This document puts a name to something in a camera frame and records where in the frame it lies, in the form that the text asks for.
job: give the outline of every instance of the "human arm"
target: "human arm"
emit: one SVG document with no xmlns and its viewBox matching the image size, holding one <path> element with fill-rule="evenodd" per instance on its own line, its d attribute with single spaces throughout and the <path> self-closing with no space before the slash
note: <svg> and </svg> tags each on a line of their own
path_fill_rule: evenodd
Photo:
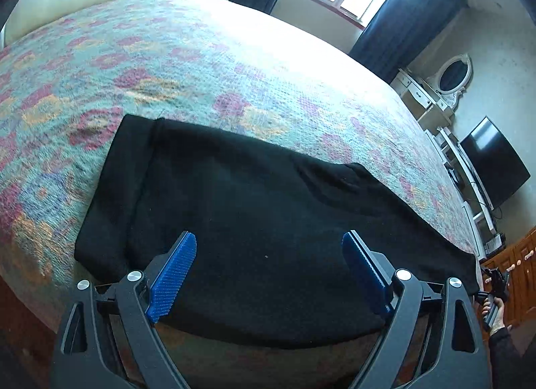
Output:
<svg viewBox="0 0 536 389">
<path fill-rule="evenodd" d="M 494 389 L 509 389 L 518 387 L 521 356 L 512 343 L 512 338 L 503 321 L 505 304 L 500 298 L 495 298 L 498 307 L 497 317 L 490 330 L 489 353 L 491 360 L 491 379 Z M 482 315 L 489 312 L 490 303 L 484 302 Z"/>
</svg>

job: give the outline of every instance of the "black towel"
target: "black towel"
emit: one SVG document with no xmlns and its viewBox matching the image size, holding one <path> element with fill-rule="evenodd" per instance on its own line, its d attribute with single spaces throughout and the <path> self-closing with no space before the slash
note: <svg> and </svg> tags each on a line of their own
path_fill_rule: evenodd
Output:
<svg viewBox="0 0 536 389">
<path fill-rule="evenodd" d="M 126 115 L 74 257 L 119 281 L 183 230 L 197 258 L 167 324 L 234 343 L 332 344 L 376 331 L 341 254 L 355 229 L 395 268 L 478 290 L 457 249 L 356 163 L 331 164 L 219 129 Z"/>
</svg>

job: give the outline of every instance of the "white cabinet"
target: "white cabinet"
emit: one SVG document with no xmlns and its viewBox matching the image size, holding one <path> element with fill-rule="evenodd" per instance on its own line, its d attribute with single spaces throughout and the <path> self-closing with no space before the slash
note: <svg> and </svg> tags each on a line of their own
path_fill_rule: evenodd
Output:
<svg viewBox="0 0 536 389">
<path fill-rule="evenodd" d="M 391 87 L 423 130 L 429 130 L 435 135 L 438 128 L 450 126 L 450 116 L 454 112 L 424 81 L 420 80 L 419 83 L 407 72 L 399 69 Z"/>
</svg>

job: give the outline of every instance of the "television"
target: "television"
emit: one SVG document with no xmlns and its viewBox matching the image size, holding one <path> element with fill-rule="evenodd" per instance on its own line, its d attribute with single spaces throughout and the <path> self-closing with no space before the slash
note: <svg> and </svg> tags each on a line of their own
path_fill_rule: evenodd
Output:
<svg viewBox="0 0 536 389">
<path fill-rule="evenodd" d="M 488 117 L 460 142 L 460 147 L 492 210 L 531 176 L 506 137 Z"/>
</svg>

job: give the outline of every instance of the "blue gripper pad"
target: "blue gripper pad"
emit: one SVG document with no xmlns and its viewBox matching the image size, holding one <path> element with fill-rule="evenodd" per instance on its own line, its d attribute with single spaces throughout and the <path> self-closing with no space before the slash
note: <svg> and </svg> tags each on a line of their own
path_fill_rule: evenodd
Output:
<svg viewBox="0 0 536 389">
<path fill-rule="evenodd" d="M 342 255 L 371 311 L 386 319 L 393 311 L 391 282 L 363 240 L 356 238 L 344 234 Z"/>
<path fill-rule="evenodd" d="M 149 293 L 149 306 L 145 314 L 154 324 L 158 322 L 160 317 L 170 313 L 182 282 L 196 257 L 197 243 L 194 234 L 188 232 L 180 244 L 176 244 L 160 274 L 153 282 Z"/>
</svg>

